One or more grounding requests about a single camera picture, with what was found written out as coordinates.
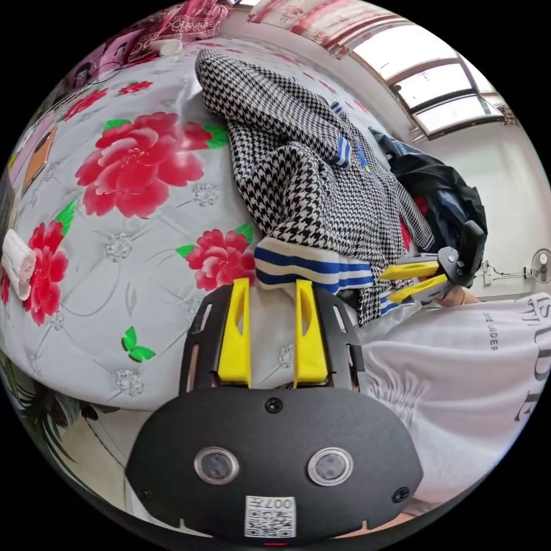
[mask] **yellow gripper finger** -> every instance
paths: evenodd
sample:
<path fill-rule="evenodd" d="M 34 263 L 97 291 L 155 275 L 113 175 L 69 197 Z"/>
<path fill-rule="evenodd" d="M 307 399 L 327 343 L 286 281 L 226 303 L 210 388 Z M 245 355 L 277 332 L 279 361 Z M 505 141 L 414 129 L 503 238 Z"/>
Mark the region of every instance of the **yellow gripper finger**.
<path fill-rule="evenodd" d="M 312 282 L 297 280 L 294 387 L 323 383 L 328 374 Z"/>
<path fill-rule="evenodd" d="M 389 266 L 382 274 L 382 280 L 406 280 L 410 277 L 430 277 L 439 268 L 436 260 L 429 262 L 412 262 L 411 264 L 397 264 Z"/>
<path fill-rule="evenodd" d="M 429 280 L 421 281 L 421 283 L 418 283 L 417 285 L 410 285 L 405 289 L 396 291 L 395 293 L 389 295 L 387 299 L 391 302 L 402 304 L 402 302 L 404 302 L 407 298 L 413 296 L 414 294 L 421 293 L 432 287 L 436 287 L 437 285 L 442 285 L 446 283 L 447 280 L 448 277 L 446 276 L 446 274 L 437 275 L 436 277 L 431 277 Z"/>
<path fill-rule="evenodd" d="M 248 278 L 234 281 L 218 364 L 218 377 L 222 382 L 247 385 L 248 388 L 251 387 L 249 284 Z"/>

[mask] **black and white houndstooth fabric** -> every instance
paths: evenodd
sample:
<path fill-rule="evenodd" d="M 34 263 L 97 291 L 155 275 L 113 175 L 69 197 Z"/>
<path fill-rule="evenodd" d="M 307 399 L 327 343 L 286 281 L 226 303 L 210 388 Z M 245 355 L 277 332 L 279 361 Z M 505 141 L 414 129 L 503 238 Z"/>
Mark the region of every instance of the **black and white houndstooth fabric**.
<path fill-rule="evenodd" d="M 405 254 L 399 217 L 419 248 L 434 240 L 411 196 L 346 113 L 294 79 L 209 49 L 195 71 L 205 105 L 227 121 L 235 181 L 259 229 L 369 262 L 358 322 L 379 317 L 381 293 L 412 284 L 379 280 Z"/>

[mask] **window frame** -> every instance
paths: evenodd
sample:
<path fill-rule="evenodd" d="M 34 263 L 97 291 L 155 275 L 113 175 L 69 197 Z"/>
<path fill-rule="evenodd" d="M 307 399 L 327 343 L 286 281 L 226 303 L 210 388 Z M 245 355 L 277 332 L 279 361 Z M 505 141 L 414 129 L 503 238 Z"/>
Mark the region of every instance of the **window frame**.
<path fill-rule="evenodd" d="M 395 75 L 392 75 L 387 79 L 381 76 L 381 74 L 374 67 L 372 67 L 368 63 L 368 61 L 366 61 L 360 54 L 356 52 L 350 52 L 348 55 L 349 57 L 354 59 L 357 63 L 359 63 L 364 69 L 368 70 L 371 75 L 376 77 L 377 81 L 379 81 L 380 84 L 382 84 L 388 89 L 389 93 L 391 93 L 394 99 L 400 104 L 405 114 L 408 116 L 409 120 L 413 124 L 414 127 L 412 129 L 412 132 L 420 131 L 422 132 L 422 135 L 426 137 L 428 140 L 433 140 L 471 126 L 479 126 L 482 124 L 488 124 L 492 122 L 505 122 L 505 116 L 502 114 L 485 115 L 483 117 L 474 117 L 474 118 L 466 119 L 464 121 L 450 123 L 441 129 L 438 129 L 435 131 L 429 131 L 417 119 L 416 115 L 422 112 L 429 111 L 434 107 L 438 107 L 440 105 L 443 105 L 461 98 L 475 96 L 481 102 L 486 102 L 489 105 L 493 106 L 493 108 L 495 109 L 497 109 L 498 106 L 503 105 L 505 103 L 495 90 L 493 90 L 492 92 L 480 92 L 478 85 L 476 83 L 476 80 L 473 77 L 467 63 L 465 62 L 465 60 L 463 59 L 463 57 L 459 52 L 456 52 L 456 54 L 457 54 L 456 57 L 447 57 L 443 59 L 423 61 L 416 65 L 412 65 L 407 69 L 403 69 L 399 73 L 396 73 Z M 419 73 L 428 71 L 430 69 L 435 69 L 437 67 L 443 67 L 445 65 L 452 65 L 452 64 L 458 64 L 459 66 L 461 66 L 461 68 L 463 69 L 463 72 L 465 73 L 465 76 L 469 81 L 470 88 L 466 88 L 464 90 L 457 90 L 457 91 L 450 92 L 448 94 L 444 94 L 440 96 L 435 96 L 431 100 L 420 103 L 414 107 L 410 107 L 408 103 L 405 101 L 405 99 L 401 96 L 399 91 L 396 90 L 396 86 L 407 78 L 410 78 L 414 75 L 418 75 Z"/>

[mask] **white t-shirt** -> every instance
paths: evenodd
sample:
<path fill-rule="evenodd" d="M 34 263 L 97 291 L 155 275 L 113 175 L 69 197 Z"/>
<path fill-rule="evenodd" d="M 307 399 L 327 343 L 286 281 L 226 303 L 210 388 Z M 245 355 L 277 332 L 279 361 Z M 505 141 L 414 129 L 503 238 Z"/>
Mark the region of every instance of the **white t-shirt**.
<path fill-rule="evenodd" d="M 550 370 L 551 297 L 417 311 L 385 335 L 359 334 L 368 394 L 400 417 L 419 454 L 419 512 L 474 484 L 522 430 Z"/>

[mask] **qr code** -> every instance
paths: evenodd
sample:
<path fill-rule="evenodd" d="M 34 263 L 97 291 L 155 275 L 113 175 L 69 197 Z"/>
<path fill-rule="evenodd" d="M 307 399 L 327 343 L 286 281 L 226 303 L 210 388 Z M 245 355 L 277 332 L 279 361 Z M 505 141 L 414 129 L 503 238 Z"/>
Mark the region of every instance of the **qr code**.
<path fill-rule="evenodd" d="M 245 505 L 245 536 L 250 538 L 294 538 L 294 498 L 248 495 Z"/>

